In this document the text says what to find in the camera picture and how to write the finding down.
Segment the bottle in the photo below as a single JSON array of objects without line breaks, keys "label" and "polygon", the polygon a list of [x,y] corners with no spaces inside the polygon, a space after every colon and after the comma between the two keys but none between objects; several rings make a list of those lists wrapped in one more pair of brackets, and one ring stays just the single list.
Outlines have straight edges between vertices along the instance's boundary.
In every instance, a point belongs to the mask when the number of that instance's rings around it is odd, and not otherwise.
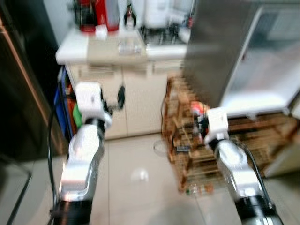
[{"label": "bottle", "polygon": [[136,26],[136,15],[132,8],[131,0],[127,0],[127,9],[124,15],[124,24],[127,30],[133,30]]}]

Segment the white appliance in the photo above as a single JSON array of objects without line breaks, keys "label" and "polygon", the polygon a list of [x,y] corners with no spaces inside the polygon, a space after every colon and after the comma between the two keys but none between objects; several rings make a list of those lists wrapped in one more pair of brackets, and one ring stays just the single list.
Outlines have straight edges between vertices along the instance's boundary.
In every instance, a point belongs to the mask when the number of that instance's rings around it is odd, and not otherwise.
[{"label": "white appliance", "polygon": [[148,29],[165,28],[168,24],[170,0],[146,0],[144,24]]}]

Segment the kitchen counter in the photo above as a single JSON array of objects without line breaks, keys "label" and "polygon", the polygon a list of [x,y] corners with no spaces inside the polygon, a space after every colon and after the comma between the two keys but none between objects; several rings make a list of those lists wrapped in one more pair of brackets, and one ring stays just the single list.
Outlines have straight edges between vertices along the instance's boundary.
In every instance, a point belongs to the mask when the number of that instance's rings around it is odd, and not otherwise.
[{"label": "kitchen counter", "polygon": [[[111,43],[112,40],[114,42],[118,42],[118,40],[125,38],[137,38],[142,43],[143,50],[145,51],[145,57],[143,56],[140,60],[181,60],[185,57],[187,52],[186,45],[162,45],[162,46],[146,46],[143,43],[143,40],[138,31],[126,31],[120,30],[118,33],[114,35],[109,35],[107,40],[102,41],[99,40],[99,44],[102,42],[105,46],[107,43]],[[90,52],[89,43],[90,40],[93,39],[93,43],[95,43],[95,36],[91,36],[89,34],[85,34],[80,32],[79,30],[73,28],[67,34],[65,40],[60,45],[58,51],[56,52],[56,61],[60,65],[67,64],[76,64],[76,63],[86,63],[90,61]],[[99,54],[98,63],[112,63],[111,60],[113,56],[112,52],[102,52]],[[93,53],[92,61],[95,62],[95,54]],[[129,55],[128,60],[126,60],[126,56],[121,57],[121,59],[115,59],[115,61],[121,63],[132,62],[132,56]]]}]

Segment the green object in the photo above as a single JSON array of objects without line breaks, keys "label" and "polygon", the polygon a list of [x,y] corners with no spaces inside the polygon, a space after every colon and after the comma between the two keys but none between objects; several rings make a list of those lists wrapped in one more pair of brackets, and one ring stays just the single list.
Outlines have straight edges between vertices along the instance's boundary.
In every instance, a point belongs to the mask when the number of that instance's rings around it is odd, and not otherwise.
[{"label": "green object", "polygon": [[77,103],[75,104],[74,109],[73,109],[73,118],[74,118],[77,128],[81,127],[82,120],[81,120],[81,114],[79,112]]}]

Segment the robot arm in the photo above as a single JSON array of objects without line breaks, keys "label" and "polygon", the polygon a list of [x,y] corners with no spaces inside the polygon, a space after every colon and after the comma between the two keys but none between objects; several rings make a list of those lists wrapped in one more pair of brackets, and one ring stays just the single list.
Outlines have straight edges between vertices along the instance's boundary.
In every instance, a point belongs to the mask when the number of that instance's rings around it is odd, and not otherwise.
[{"label": "robot arm", "polygon": [[214,151],[229,193],[243,225],[282,225],[275,206],[255,171],[248,165],[244,149],[229,140],[228,120],[223,108],[207,112],[209,132],[204,143]]},{"label": "robot arm", "polygon": [[113,109],[122,109],[125,89],[118,93],[118,105],[108,107],[100,85],[81,82],[75,89],[83,125],[69,144],[69,158],[60,182],[54,225],[88,225],[96,190],[98,167],[104,155],[104,134],[112,123]]}]

